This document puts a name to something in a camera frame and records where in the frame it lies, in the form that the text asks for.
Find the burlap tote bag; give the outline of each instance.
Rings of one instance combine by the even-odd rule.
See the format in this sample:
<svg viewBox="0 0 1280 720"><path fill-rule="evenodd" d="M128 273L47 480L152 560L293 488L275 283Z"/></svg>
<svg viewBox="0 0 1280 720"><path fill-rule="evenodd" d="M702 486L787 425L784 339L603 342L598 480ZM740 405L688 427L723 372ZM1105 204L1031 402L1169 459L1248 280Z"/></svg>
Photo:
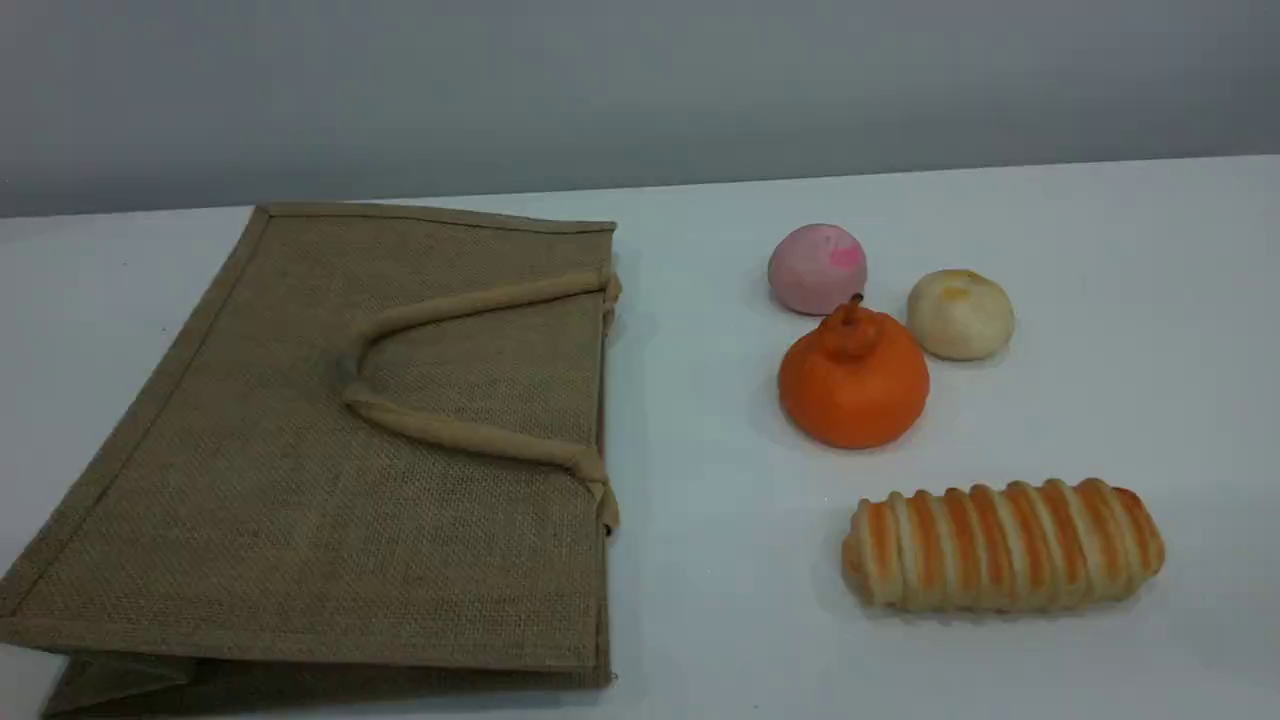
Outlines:
<svg viewBox="0 0 1280 720"><path fill-rule="evenodd" d="M45 714L607 684L612 232L257 209L0 582Z"/></svg>

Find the rope handle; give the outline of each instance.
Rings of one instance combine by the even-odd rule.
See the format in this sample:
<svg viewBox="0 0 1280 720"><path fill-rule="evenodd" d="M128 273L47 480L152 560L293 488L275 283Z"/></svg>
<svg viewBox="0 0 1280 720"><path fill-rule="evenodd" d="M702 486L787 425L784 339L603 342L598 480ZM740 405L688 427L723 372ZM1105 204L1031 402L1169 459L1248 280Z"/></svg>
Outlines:
<svg viewBox="0 0 1280 720"><path fill-rule="evenodd" d="M591 491L600 521L605 530L612 532L621 519L618 501L609 486L604 460L596 448L410 410L378 395L360 377L369 348L398 332L440 320L602 291L604 331L608 332L613 322L613 307L622 292L622 284L608 266L385 310L361 324L338 357L342 402L370 423L413 439L479 455L564 468Z"/></svg>

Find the fake bread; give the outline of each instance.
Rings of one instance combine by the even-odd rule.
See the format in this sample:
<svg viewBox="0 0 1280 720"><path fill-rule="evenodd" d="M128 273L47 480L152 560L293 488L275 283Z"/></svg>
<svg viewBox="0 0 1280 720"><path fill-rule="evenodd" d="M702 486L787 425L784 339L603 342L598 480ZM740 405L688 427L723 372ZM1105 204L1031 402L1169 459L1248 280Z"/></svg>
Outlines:
<svg viewBox="0 0 1280 720"><path fill-rule="evenodd" d="M1133 492L1051 479L863 500L842 557L873 606L1028 611L1129 597L1164 566L1165 543Z"/></svg>

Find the toy food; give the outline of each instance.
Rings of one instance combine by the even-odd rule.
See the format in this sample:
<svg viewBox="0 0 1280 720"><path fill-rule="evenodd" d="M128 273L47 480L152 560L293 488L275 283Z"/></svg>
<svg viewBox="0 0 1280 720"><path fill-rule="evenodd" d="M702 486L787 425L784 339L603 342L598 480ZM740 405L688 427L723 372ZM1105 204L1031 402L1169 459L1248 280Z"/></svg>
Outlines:
<svg viewBox="0 0 1280 720"><path fill-rule="evenodd" d="M844 228L804 225L769 258L769 286L787 307L827 315L867 287L867 254Z"/></svg>
<svg viewBox="0 0 1280 720"><path fill-rule="evenodd" d="M906 327L932 355L982 360L1012 337L1014 306L1004 288L973 270L938 270L911 288Z"/></svg>
<svg viewBox="0 0 1280 720"><path fill-rule="evenodd" d="M836 307L778 369L782 407L800 429L836 447L896 439L929 396L929 369L911 333L861 300L855 295Z"/></svg>
<svg viewBox="0 0 1280 720"><path fill-rule="evenodd" d="M1126 598L1164 566L1165 543L1133 492L1051 479L863 500L842 556L869 605L1027 611Z"/></svg>

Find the white tabletop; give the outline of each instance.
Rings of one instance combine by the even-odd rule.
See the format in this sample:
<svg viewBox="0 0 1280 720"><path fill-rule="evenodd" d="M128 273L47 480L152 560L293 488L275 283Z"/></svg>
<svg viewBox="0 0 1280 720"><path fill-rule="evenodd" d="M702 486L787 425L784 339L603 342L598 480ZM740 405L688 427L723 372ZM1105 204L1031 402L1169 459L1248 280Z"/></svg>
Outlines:
<svg viewBox="0 0 1280 720"><path fill-rule="evenodd" d="M1263 717L1280 701L1280 158L457 197L614 219L609 345L617 683L314 717ZM0 220L0 566L110 432L247 209ZM781 415L778 360L814 320L769 299L773 245L812 222L867 247L901 316L940 268L1004 284L995 363L931 361L924 418L873 452ZM845 587L858 498L1087 475L1137 491L1169 562L1068 618L905 619ZM0 648L0 717L60 661Z"/></svg>

